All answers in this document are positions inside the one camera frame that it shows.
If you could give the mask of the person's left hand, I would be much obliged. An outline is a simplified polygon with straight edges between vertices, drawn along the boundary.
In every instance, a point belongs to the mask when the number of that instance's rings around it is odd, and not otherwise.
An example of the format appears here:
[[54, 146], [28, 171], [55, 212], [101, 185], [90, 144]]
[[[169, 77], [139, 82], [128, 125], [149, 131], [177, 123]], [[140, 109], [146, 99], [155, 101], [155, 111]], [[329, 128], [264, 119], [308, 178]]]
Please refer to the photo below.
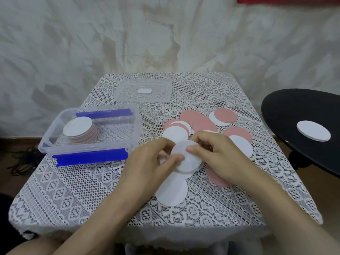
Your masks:
[[137, 147], [129, 154], [114, 189], [128, 205], [140, 209], [170, 175], [159, 170], [159, 155], [170, 153], [174, 146], [173, 141], [159, 138]]

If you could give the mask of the person's right hand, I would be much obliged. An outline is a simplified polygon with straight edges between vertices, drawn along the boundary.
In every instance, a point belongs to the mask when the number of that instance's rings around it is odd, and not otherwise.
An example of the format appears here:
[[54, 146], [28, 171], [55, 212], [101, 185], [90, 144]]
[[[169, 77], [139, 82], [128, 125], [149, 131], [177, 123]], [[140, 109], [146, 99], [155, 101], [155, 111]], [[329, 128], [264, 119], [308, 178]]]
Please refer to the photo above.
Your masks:
[[199, 157], [224, 180], [245, 187], [256, 177], [259, 169], [232, 142], [220, 133], [199, 131], [192, 135], [191, 141], [211, 151], [209, 157]]

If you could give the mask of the white round foam disc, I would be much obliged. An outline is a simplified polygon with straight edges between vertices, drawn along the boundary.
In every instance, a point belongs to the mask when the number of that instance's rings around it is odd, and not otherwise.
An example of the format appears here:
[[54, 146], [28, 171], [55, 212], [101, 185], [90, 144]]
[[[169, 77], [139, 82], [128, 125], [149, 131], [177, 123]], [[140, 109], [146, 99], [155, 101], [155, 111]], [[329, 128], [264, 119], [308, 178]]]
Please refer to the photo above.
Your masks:
[[198, 143], [191, 140], [185, 140], [178, 142], [173, 147], [170, 156], [182, 154], [185, 157], [185, 159], [180, 164], [178, 164], [175, 172], [180, 174], [189, 174], [190, 172], [196, 171], [201, 166], [202, 160], [186, 151], [186, 148], [191, 145], [198, 145]]

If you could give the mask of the person's right forearm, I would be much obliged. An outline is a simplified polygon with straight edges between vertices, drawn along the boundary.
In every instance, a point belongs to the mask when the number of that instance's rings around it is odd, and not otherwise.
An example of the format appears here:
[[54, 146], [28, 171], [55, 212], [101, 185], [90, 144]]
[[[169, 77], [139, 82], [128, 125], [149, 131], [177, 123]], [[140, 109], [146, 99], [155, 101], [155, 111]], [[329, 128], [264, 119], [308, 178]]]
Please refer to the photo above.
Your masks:
[[235, 168], [225, 178], [252, 197], [286, 255], [340, 255], [340, 243], [265, 171], [256, 166]]

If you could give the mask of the person's left forearm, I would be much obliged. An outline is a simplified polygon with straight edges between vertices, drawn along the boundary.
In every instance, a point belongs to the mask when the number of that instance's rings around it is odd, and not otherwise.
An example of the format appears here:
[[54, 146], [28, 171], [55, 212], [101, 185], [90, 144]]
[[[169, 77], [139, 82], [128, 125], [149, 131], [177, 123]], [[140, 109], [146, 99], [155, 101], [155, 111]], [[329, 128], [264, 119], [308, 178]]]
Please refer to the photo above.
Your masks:
[[87, 221], [66, 241], [39, 237], [26, 241], [6, 255], [105, 255], [118, 232], [155, 190], [150, 185], [118, 184]]

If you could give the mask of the pile of pink white discs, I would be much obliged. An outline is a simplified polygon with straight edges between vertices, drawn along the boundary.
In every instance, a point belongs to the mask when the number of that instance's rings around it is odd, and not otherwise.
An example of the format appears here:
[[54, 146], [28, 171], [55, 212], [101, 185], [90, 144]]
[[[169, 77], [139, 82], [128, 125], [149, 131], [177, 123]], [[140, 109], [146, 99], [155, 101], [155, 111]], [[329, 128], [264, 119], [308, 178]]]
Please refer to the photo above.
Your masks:
[[[189, 140], [190, 135], [194, 132], [205, 131], [211, 133], [220, 133], [217, 126], [225, 127], [235, 122], [238, 115], [228, 108], [216, 108], [209, 115], [204, 115], [196, 110], [185, 110], [180, 113], [179, 119], [168, 120], [163, 127], [162, 137], [168, 138], [176, 144], [180, 141]], [[242, 127], [227, 127], [223, 132], [238, 147], [243, 154], [250, 158], [253, 155], [251, 145], [253, 138], [250, 132]], [[188, 184], [186, 179], [193, 176], [195, 172], [201, 170], [201, 166], [189, 174], [180, 174], [172, 172], [163, 182], [155, 193], [156, 199], [164, 206], [176, 206], [182, 203], [188, 193]], [[209, 166], [206, 166], [205, 172], [209, 180], [220, 187], [228, 188], [234, 186], [226, 180], [219, 177]]]

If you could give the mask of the clear container with blue clips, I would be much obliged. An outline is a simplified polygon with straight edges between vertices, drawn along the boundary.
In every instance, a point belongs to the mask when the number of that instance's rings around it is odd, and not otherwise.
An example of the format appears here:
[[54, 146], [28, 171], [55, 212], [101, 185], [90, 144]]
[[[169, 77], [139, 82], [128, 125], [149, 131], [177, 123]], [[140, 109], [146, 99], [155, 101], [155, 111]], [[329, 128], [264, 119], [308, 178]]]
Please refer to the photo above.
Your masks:
[[[74, 118], [89, 117], [99, 128], [95, 141], [77, 145], [63, 134]], [[38, 149], [57, 160], [57, 167], [126, 160], [138, 145], [142, 118], [137, 104], [101, 105], [63, 110], [42, 137]]]

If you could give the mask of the clear plastic lid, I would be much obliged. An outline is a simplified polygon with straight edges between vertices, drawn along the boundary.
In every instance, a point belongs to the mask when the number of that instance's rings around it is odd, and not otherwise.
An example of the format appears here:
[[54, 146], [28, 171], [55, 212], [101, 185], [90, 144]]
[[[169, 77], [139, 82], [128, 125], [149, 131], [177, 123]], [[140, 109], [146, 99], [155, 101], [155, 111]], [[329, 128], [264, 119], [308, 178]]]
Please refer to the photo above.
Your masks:
[[160, 79], [128, 79], [119, 83], [114, 91], [116, 102], [168, 102], [172, 94], [172, 81]]

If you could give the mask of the white lace tablecloth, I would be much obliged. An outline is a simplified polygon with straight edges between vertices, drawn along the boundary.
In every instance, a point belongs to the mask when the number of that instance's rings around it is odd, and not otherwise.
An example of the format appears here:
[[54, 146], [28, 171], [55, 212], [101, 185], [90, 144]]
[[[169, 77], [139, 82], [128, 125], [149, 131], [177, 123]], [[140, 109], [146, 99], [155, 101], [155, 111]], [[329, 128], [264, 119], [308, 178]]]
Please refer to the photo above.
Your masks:
[[[164, 123], [180, 112], [195, 109], [205, 115], [217, 107], [235, 111], [232, 126], [253, 138], [251, 160], [269, 173], [317, 223], [323, 219], [308, 190], [265, 128], [235, 78], [225, 72], [110, 73], [104, 75], [83, 103], [84, 108], [119, 104], [114, 91], [125, 80], [169, 80], [168, 103], [139, 103], [143, 144], [161, 136]], [[9, 220], [25, 237], [28, 232], [53, 235], [77, 230], [112, 192], [124, 162], [88, 163], [57, 167], [46, 156], [15, 197]], [[254, 201], [239, 187], [212, 184], [204, 169], [186, 179], [184, 201], [166, 207], [155, 197], [132, 218], [119, 241], [167, 249], [208, 247], [225, 239], [255, 239], [269, 235]]]

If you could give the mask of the stack of discs in container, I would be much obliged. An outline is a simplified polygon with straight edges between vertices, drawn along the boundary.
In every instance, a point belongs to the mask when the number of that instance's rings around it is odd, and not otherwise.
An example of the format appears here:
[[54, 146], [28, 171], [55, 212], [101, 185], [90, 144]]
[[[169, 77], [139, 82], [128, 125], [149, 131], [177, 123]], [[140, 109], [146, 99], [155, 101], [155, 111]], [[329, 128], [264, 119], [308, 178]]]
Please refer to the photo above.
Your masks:
[[63, 134], [74, 144], [89, 144], [96, 140], [99, 128], [89, 117], [77, 117], [63, 128]]

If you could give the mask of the black round stool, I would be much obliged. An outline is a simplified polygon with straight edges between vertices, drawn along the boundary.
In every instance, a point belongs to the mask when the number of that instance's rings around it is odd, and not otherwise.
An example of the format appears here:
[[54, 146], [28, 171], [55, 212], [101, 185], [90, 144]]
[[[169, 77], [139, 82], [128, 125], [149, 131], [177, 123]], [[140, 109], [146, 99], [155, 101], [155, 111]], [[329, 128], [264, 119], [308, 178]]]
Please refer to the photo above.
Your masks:
[[[267, 95], [261, 104], [264, 122], [291, 149], [288, 161], [297, 170], [315, 165], [340, 178], [340, 95], [310, 89], [283, 89]], [[330, 140], [303, 136], [297, 123], [321, 124]]]

